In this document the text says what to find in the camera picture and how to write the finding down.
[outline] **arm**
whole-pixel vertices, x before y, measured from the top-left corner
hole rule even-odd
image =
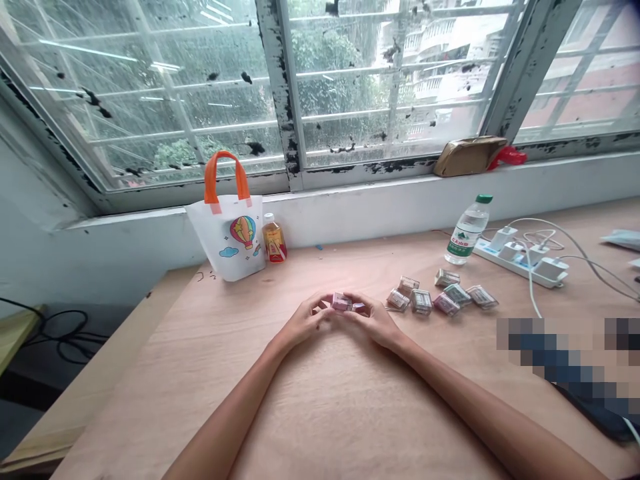
[[[606,479],[554,434],[422,349],[402,333],[380,302],[356,293],[345,295],[364,303],[367,313],[344,312],[344,316],[407,362],[514,478]]]
[[[260,404],[288,352],[334,313],[314,295],[302,302],[287,324],[269,342],[260,358],[216,408],[162,477],[163,480],[226,479]]]

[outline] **hand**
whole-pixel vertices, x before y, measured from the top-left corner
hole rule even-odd
[[[358,324],[384,348],[394,350],[405,334],[395,324],[382,302],[361,293],[344,292],[344,294],[354,303],[364,303],[365,308],[362,313],[347,311],[340,312],[340,315]]]
[[[335,310],[326,306],[325,302],[331,304],[332,300],[332,293],[316,293],[304,300],[276,335],[276,338],[282,342],[282,346],[287,350],[294,348],[319,329],[322,321],[328,321]]]

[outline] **power outlet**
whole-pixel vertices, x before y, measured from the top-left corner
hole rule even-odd
[[[517,273],[521,277],[529,279],[529,266],[527,264],[527,255],[526,253],[518,254],[515,256],[513,260],[504,260],[498,257],[498,251],[489,247],[489,242],[483,239],[478,239],[478,243],[475,244],[473,248],[473,252],[490,262],[494,262],[496,265],[500,265],[501,267],[506,268],[514,273]],[[536,272],[531,272],[531,278],[538,285],[542,285],[545,288],[560,288],[563,287],[564,284],[562,280],[566,278],[567,272],[562,272],[556,280],[551,280],[542,275],[538,275]]]

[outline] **green bottle cap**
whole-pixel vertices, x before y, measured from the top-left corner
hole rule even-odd
[[[491,203],[491,200],[493,200],[493,195],[478,195],[475,200],[478,203]]]

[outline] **bottle label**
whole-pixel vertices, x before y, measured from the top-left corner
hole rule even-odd
[[[287,247],[282,238],[282,230],[267,230],[265,232],[267,255],[272,263],[281,263],[287,258]]]
[[[447,251],[458,257],[469,257],[473,252],[479,236],[479,233],[468,232],[456,227],[451,236],[451,240],[449,240]]]

